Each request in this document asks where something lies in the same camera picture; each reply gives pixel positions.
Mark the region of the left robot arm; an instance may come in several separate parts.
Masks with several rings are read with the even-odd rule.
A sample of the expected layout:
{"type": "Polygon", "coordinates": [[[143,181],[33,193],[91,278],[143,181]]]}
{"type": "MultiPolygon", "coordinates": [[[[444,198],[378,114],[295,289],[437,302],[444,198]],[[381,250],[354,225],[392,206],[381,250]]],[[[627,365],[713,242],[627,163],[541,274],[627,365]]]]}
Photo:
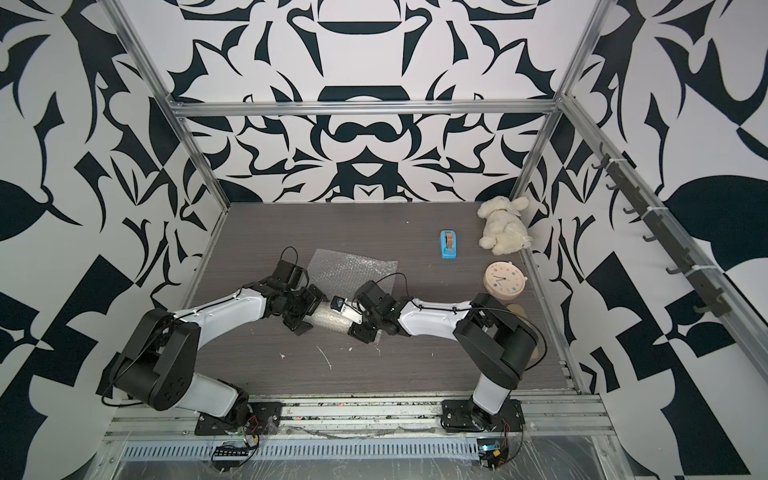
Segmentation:
{"type": "Polygon", "coordinates": [[[248,395],[197,372],[198,351],[242,325],[271,317],[301,335],[312,328],[306,318],[325,300],[314,284],[296,289],[266,279],[187,310],[150,310],[113,363],[108,387],[156,411],[180,408],[241,426],[250,416],[248,395]]]}

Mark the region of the right black electronics board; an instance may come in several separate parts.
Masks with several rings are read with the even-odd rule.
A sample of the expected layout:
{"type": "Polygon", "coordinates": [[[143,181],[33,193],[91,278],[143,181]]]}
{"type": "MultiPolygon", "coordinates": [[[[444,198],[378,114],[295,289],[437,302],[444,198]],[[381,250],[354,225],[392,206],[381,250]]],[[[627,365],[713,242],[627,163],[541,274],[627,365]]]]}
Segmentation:
{"type": "Polygon", "coordinates": [[[479,438],[476,444],[479,463],[484,468],[495,470],[509,459],[509,444],[502,437],[479,438]]]}

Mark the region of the clear bubble wrap sheet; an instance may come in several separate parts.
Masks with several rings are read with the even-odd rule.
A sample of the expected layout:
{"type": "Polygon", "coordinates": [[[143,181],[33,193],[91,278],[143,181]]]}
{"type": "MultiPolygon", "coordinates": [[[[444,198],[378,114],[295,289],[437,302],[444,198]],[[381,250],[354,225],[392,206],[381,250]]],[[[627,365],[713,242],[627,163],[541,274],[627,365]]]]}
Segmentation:
{"type": "Polygon", "coordinates": [[[379,287],[391,293],[397,271],[395,260],[377,260],[370,257],[318,249],[309,262],[308,273],[329,302],[334,296],[341,296],[353,302],[355,292],[365,282],[378,281],[379,287]]]}

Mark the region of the pink round alarm clock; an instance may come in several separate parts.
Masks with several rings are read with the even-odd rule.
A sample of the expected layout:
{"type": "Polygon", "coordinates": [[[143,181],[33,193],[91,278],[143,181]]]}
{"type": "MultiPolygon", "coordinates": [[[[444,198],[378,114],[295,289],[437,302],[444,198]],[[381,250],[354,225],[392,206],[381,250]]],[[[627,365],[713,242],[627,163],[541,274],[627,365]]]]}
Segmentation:
{"type": "Polygon", "coordinates": [[[515,300],[525,289],[528,277],[512,262],[490,264],[483,274],[486,291],[501,302],[515,300]]]}

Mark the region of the blue tape dispenser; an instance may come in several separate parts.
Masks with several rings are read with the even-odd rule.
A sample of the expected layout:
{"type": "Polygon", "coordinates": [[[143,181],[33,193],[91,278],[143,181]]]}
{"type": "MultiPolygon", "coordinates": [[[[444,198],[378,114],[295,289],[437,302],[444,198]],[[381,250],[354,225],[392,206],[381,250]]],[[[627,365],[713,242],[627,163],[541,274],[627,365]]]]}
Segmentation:
{"type": "Polygon", "coordinates": [[[442,230],[440,232],[440,251],[443,259],[457,258],[456,233],[453,230],[442,230]]]}

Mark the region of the black wall hook rail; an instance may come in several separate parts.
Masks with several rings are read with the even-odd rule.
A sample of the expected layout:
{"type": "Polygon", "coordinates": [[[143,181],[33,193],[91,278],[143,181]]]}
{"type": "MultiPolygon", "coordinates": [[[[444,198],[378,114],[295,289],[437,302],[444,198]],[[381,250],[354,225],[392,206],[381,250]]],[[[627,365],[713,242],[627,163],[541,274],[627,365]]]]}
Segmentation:
{"type": "Polygon", "coordinates": [[[671,259],[673,265],[666,269],[666,273],[683,276],[700,298],[694,311],[711,313],[718,318],[731,313],[732,307],[722,282],[716,279],[717,268],[694,251],[692,240],[683,232],[671,211],[649,190],[627,159],[614,158],[604,151],[600,156],[594,168],[605,171],[613,181],[608,186],[609,190],[621,192],[628,200],[630,206],[623,212],[642,221],[650,231],[643,240],[658,243],[671,259]]]}

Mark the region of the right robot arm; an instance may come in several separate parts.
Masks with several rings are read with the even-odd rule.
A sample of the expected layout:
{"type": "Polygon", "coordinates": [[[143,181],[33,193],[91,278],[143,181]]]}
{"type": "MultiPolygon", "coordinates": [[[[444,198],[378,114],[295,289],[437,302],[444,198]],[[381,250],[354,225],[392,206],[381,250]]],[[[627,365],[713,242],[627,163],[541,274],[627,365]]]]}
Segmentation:
{"type": "Polygon", "coordinates": [[[368,281],[355,292],[352,306],[361,321],[348,334],[364,343],[373,341],[380,331],[457,342],[480,372],[470,410],[488,418],[499,416],[546,343],[537,327],[487,293],[460,303],[425,302],[409,296],[397,300],[378,282],[368,281]]]}

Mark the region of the tan oval case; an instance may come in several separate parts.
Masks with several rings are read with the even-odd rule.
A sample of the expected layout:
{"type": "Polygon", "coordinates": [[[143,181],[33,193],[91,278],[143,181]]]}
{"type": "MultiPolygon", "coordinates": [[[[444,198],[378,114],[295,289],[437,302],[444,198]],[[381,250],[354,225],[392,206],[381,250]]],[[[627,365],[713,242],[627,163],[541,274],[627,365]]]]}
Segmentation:
{"type": "Polygon", "coordinates": [[[524,308],[519,304],[508,304],[506,308],[514,315],[516,315],[518,318],[522,320],[527,320],[527,314],[524,310],[524,308]]]}

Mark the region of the cream plush teddy bear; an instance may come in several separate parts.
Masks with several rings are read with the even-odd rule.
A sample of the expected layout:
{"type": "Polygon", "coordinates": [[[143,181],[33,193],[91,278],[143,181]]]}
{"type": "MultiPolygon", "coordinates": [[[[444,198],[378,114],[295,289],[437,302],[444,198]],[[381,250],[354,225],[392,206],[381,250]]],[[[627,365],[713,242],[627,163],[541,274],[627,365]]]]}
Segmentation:
{"type": "Polygon", "coordinates": [[[521,219],[521,212],[528,206],[525,196],[514,200],[496,196],[483,202],[477,211],[478,217],[485,220],[479,246],[496,256],[530,248],[533,239],[521,219]]]}

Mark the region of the black electronics board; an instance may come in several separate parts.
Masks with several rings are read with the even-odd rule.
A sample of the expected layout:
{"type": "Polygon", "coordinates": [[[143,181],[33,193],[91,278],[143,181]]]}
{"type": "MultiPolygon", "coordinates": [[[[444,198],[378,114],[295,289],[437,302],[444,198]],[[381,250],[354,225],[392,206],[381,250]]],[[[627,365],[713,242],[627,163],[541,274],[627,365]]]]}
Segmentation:
{"type": "Polygon", "coordinates": [[[509,459],[509,444],[502,437],[479,438],[476,444],[479,463],[484,468],[495,470],[509,459]]]}
{"type": "Polygon", "coordinates": [[[222,444],[212,451],[210,465],[219,472],[239,468],[249,460],[251,452],[246,445],[222,444]]]}

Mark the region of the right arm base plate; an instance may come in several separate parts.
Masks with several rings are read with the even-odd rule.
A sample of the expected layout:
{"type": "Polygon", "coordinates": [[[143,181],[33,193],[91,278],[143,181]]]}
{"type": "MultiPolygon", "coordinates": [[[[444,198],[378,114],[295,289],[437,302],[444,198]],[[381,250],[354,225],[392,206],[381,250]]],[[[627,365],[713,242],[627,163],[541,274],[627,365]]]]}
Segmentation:
{"type": "Polygon", "coordinates": [[[441,427],[448,433],[522,432],[524,416],[521,402],[506,399],[496,414],[490,414],[472,400],[443,400],[441,427]]]}

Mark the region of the left black electronics board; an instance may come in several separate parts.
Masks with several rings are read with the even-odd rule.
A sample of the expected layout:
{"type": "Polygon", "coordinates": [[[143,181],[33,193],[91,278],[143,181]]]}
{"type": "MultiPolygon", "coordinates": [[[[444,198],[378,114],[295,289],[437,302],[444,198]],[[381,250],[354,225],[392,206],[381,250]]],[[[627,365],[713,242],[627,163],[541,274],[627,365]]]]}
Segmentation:
{"type": "Polygon", "coordinates": [[[210,465],[219,472],[239,468],[249,460],[251,452],[246,445],[222,444],[212,451],[210,465]]]}

